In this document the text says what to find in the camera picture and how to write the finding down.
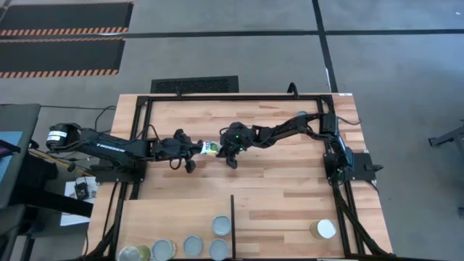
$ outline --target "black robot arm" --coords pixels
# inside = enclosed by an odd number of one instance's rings
[[[319,133],[315,133],[308,125],[312,120],[320,120]],[[274,128],[253,125],[251,128],[242,123],[232,123],[221,130],[220,144],[222,145],[216,157],[225,157],[226,163],[233,169],[237,168],[235,156],[249,147],[268,148],[276,141],[293,136],[306,134],[309,137],[327,141],[333,153],[337,155],[337,168],[346,170],[353,166],[353,153],[346,147],[340,136],[338,119],[335,114],[307,114],[294,117]]]
[[[191,173],[196,167],[191,158],[201,152],[202,141],[192,143],[182,129],[178,129],[172,138],[128,141],[81,128],[75,123],[60,123],[50,127],[46,146],[53,153],[82,152],[108,160],[111,167],[127,173],[137,173],[142,167],[140,163],[145,161],[170,161],[171,167],[178,169],[182,160],[186,161],[186,170]],[[179,163],[173,167],[172,161],[175,160]]]

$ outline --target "concrete floor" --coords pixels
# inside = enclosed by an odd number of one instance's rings
[[[133,33],[316,29],[309,0],[135,3]],[[464,28],[458,0],[321,0],[320,8],[327,30]],[[328,44],[339,91],[355,95],[366,144],[374,162],[385,166],[378,188],[394,252],[461,260],[464,220],[457,207],[464,206],[464,162],[453,144],[432,149],[427,138],[464,118],[464,36],[332,36]],[[105,107],[119,94],[148,93],[151,79],[216,75],[238,75],[241,92],[284,91],[290,81],[300,92],[328,92],[317,36],[130,39],[116,76],[0,79],[0,102]],[[93,126],[98,113],[43,108],[34,139],[44,148],[50,125]],[[110,128],[112,116],[103,116],[99,130]],[[84,231],[37,240],[32,260],[77,257]]]

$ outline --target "black floor mat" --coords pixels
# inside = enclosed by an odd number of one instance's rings
[[[0,78],[115,75],[125,39],[0,40]]]
[[[126,32],[132,8],[127,2],[13,5],[0,22],[0,36]]]
[[[152,94],[238,93],[238,76],[152,80]]]

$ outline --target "wire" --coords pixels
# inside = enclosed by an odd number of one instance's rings
[[[373,183],[373,181],[371,181],[371,182],[370,182],[370,181],[365,181],[365,182],[369,183],[369,185],[371,185],[371,186],[377,191],[377,194],[378,194],[378,188],[377,188],[377,186]]]
[[[173,161],[174,161],[174,160],[170,160],[170,161],[169,161],[169,167],[171,167],[173,170],[178,170],[178,169],[181,167],[182,159],[179,159],[179,160],[178,160],[178,164],[177,164],[177,166],[175,166],[175,167],[173,167]]]
[[[151,125],[151,124],[150,124],[149,126],[152,127],[152,130],[153,130],[153,132],[154,132],[154,135],[157,137],[158,141],[161,141],[161,140],[160,140],[160,137],[158,136],[157,130],[154,129],[154,126]]]
[[[84,256],[87,255],[87,251],[88,251],[88,233],[86,231],[86,250],[84,251]]]
[[[359,124],[361,124],[361,122],[362,122],[361,119],[358,119],[359,121],[358,121],[357,123],[353,123],[353,122],[350,122],[350,121],[348,121],[348,120],[345,120],[344,118],[342,118],[342,117],[340,117],[340,116],[337,116],[337,119],[339,119],[339,120],[341,120],[341,121],[343,121],[343,122],[346,122],[346,123],[348,123],[348,124],[350,124],[350,125],[359,125]]]
[[[338,186],[344,185],[345,182],[347,182],[347,175],[345,174],[344,171],[339,171],[337,174],[335,174],[335,172],[334,172],[334,173],[331,175],[331,177],[328,179],[328,184],[329,184],[330,186],[332,186],[332,179],[334,178],[334,176],[337,175],[337,177],[338,177],[338,175],[341,174],[341,173],[343,173],[343,180],[341,181],[341,183],[339,183],[339,182],[338,182],[338,179],[337,179],[337,184],[336,184],[336,186],[338,187]]]
[[[43,151],[41,151],[40,149],[35,149],[35,150],[50,155],[49,153],[43,152]],[[74,154],[76,154],[76,153],[78,153],[78,152],[71,152],[70,154],[68,154],[68,155],[66,155],[66,156],[63,156],[63,157],[56,157],[56,156],[51,156],[51,155],[50,155],[50,157],[53,157],[53,158],[55,158],[55,159],[60,159],[60,160],[69,160],[69,159],[66,159],[66,158],[69,157],[69,156],[71,156],[71,155],[74,155]]]
[[[36,155],[37,157],[41,157],[41,158],[43,158],[43,159],[51,160],[52,162],[58,163],[58,164],[60,164],[60,165],[63,166],[63,167],[69,167],[69,166],[70,166],[69,163],[63,162],[61,159],[56,159],[55,157],[53,157],[53,156],[51,156],[51,155],[49,155],[49,154],[47,154],[47,153],[44,153],[44,152],[42,152],[42,151],[39,151],[39,150],[37,150],[37,149],[34,149],[34,150],[36,150],[37,152],[40,152],[40,154],[39,154],[39,153],[36,153],[36,152],[34,152],[34,151],[32,151],[31,149],[29,150],[29,152],[30,152],[31,154],[33,154],[33,155]],[[81,168],[83,168],[84,170],[88,170],[87,167],[80,166],[80,165],[76,165],[76,166],[77,166],[77,167],[81,167]],[[83,175],[87,175],[87,176],[93,177],[91,174],[87,173],[87,172],[84,171],[84,170],[77,170],[77,171],[80,172],[80,173],[83,174]]]
[[[101,110],[101,109],[107,109],[108,107],[114,107],[112,110],[116,110],[115,105],[110,105],[106,108],[98,108],[98,107],[77,107],[77,106],[58,106],[58,105],[41,105],[43,108],[57,108],[57,109],[95,109],[95,110]]]
[[[104,112],[106,112],[108,109],[113,109],[113,108],[116,109],[116,106],[115,106],[115,105],[109,105],[108,107],[104,108],[104,109],[100,112],[100,114],[99,114],[98,116],[96,116],[96,119],[95,119],[95,128],[94,128],[95,131],[98,131],[97,128],[96,128],[96,124],[98,123],[99,118],[100,118],[100,117],[104,114]]]

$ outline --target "black metal frame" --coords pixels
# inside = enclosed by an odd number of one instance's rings
[[[457,129],[451,130],[449,133],[445,133],[438,138],[429,138],[428,143],[432,147],[439,147],[442,144],[447,142],[454,141],[457,146],[457,150],[461,154],[461,157],[464,159],[464,126],[461,126]]]
[[[179,101],[256,101],[256,100],[267,100],[267,101],[314,101],[317,104],[318,112],[324,113],[323,102],[328,105],[328,111],[335,113],[334,109],[334,101],[332,99],[332,95],[300,95],[298,93],[297,87],[291,83],[289,89],[287,91],[288,94],[282,95],[172,95],[172,96],[138,96],[136,101],[136,109],[133,116],[133,123],[132,123],[132,130],[130,132],[130,138],[134,139],[137,136],[137,126],[140,121],[140,114],[141,109],[144,105],[146,105],[145,115],[144,115],[144,123],[142,128],[142,138],[146,138],[148,136],[149,131],[149,119],[152,115],[152,108],[153,102],[179,102]],[[325,142],[326,153],[330,152],[330,146],[327,142]],[[112,235],[112,241],[109,247],[109,258],[114,259],[116,255],[116,246],[117,240],[119,237],[119,230],[120,230],[120,221],[121,216],[123,213],[123,202],[127,192],[127,183],[122,183],[120,188],[120,195],[117,201],[117,209],[115,213],[115,223],[114,223],[114,233]],[[133,187],[130,199],[137,199],[138,197],[138,188],[139,183],[136,183]],[[338,186],[333,186],[334,195],[340,193]],[[347,192],[347,199],[349,209],[352,211],[353,215],[357,217],[356,207],[354,197],[352,195],[351,185],[349,181],[346,181],[346,192]],[[236,258],[236,251],[235,251],[235,213],[233,208],[233,196],[231,196],[231,219],[232,219],[232,249],[233,249],[233,260]],[[349,248],[349,239],[347,233],[347,227],[344,220],[344,212],[343,209],[336,204],[336,212],[337,217],[339,219],[339,226],[340,226],[340,234],[342,239],[342,245],[345,257],[351,255],[351,251]],[[357,246],[358,246],[358,253],[365,254],[363,242],[361,240],[360,235],[357,231],[355,231]]]

